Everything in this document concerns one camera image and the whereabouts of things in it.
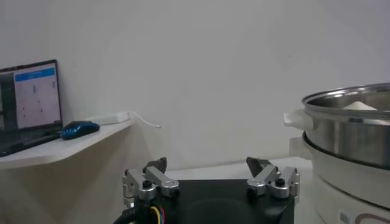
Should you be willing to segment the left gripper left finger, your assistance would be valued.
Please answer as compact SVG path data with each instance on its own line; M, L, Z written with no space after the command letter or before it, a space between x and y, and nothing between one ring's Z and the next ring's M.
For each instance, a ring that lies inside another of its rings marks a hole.
M165 175L168 160L166 157L149 161L142 170L126 169L122 176L122 197L126 207L135 206L135 199L152 201L157 191L166 198L176 199L180 195L178 180Z

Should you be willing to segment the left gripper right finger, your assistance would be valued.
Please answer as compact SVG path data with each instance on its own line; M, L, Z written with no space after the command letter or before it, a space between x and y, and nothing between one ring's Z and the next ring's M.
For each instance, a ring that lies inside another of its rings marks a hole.
M252 174L247 180L249 198L255 199L267 192L276 199L299 198L300 173L295 167L280 170L266 159L253 157L247 157L246 164Z

